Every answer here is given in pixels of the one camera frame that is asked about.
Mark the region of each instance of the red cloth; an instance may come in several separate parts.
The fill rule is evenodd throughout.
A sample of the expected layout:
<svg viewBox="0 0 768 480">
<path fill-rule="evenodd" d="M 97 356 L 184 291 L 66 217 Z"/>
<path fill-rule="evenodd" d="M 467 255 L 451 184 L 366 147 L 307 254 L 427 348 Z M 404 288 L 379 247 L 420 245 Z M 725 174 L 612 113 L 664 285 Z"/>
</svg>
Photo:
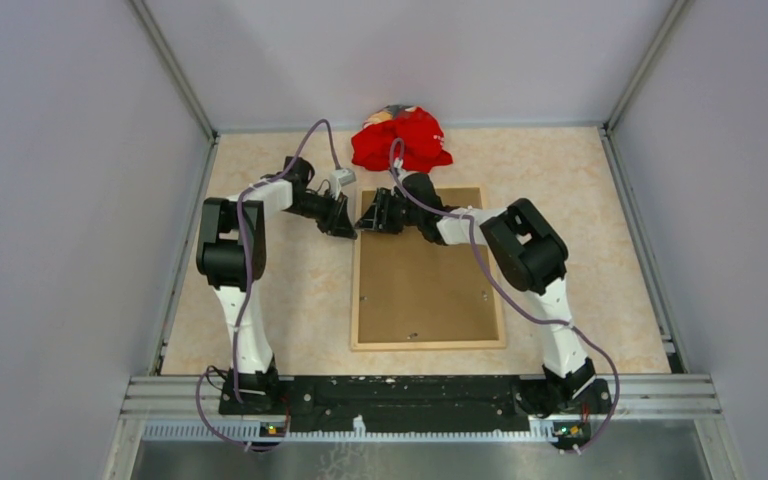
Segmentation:
<svg viewBox="0 0 768 480">
<path fill-rule="evenodd" d="M 443 150 L 443 130 L 430 113 L 417 107 L 392 120 L 367 126 L 354 137 L 352 163 L 368 170 L 390 167 L 390 145 L 396 137 L 405 141 L 402 168 L 428 173 L 438 165 L 451 165 L 452 156 Z"/>
</svg>

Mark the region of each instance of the gray floor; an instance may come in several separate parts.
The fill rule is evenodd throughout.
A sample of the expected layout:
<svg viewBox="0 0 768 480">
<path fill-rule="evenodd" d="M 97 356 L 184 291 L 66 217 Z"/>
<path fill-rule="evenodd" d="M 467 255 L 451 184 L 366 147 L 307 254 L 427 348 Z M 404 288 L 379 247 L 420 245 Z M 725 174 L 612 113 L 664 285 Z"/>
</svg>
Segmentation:
<svg viewBox="0 0 768 480">
<path fill-rule="evenodd" d="M 581 457 L 545 444 L 292 444 L 268 454 L 219 442 L 143 442 L 133 480 L 709 479 L 693 422 L 616 421 Z"/>
</svg>

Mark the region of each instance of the beige tabletop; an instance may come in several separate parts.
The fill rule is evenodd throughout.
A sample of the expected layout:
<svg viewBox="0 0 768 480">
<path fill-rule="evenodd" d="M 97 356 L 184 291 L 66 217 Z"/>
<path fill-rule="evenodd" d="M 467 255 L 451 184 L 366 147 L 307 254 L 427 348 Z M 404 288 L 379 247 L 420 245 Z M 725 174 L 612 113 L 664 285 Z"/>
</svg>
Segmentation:
<svg viewBox="0 0 768 480">
<path fill-rule="evenodd" d="M 337 153 L 359 187 L 392 187 L 386 172 L 351 165 L 351 132 L 335 132 Z M 223 135 L 208 196 L 238 193 L 283 167 L 303 133 Z M 595 128 L 449 129 L 454 164 L 432 170 L 439 186 L 480 185 L 488 207 L 529 198 L 567 243 L 567 284 L 575 323 L 613 357 L 622 373 L 668 373 L 664 349 Z M 312 188 L 333 169 L 327 135 L 302 156 L 317 169 Z M 507 348 L 418 352 L 349 349 L 352 241 L 321 234 L 313 220 L 279 214 L 266 227 L 261 302 L 279 372 L 287 375 L 511 374 L 541 372 L 537 327 L 509 306 Z M 505 284 L 514 298 L 525 298 Z M 164 374 L 225 368 L 231 346 L 222 309 L 190 255 Z M 600 372 L 607 363 L 591 352 Z"/>
</svg>

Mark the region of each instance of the white wall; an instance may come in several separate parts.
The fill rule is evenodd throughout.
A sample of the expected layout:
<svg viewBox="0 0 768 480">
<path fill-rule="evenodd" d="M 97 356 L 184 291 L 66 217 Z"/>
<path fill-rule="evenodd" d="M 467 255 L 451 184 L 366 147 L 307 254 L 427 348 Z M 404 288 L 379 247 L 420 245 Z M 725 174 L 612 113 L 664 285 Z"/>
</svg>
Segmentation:
<svg viewBox="0 0 768 480">
<path fill-rule="evenodd" d="M 690 367 L 768 479 L 768 2 L 696 2 L 619 148 Z"/>
<path fill-rule="evenodd" d="M 148 1 L 220 130 L 601 122 L 670 0 Z"/>
<path fill-rule="evenodd" d="M 126 2 L 0 1 L 0 479 L 100 476 L 205 152 Z"/>
</svg>

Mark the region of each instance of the wooden tray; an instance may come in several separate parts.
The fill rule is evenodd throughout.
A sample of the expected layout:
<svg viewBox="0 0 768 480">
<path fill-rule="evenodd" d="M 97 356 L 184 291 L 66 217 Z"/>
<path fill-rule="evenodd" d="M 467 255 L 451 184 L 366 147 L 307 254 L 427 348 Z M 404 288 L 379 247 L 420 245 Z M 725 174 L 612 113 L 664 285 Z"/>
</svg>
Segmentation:
<svg viewBox="0 0 768 480">
<path fill-rule="evenodd" d="M 438 188 L 446 205 L 479 208 L 478 186 Z M 375 190 L 358 190 L 357 215 Z M 486 247 L 484 260 L 498 281 Z M 441 246 L 415 227 L 399 235 L 359 232 L 354 246 L 351 349 L 436 350 L 505 347 L 501 298 L 469 245 Z"/>
</svg>

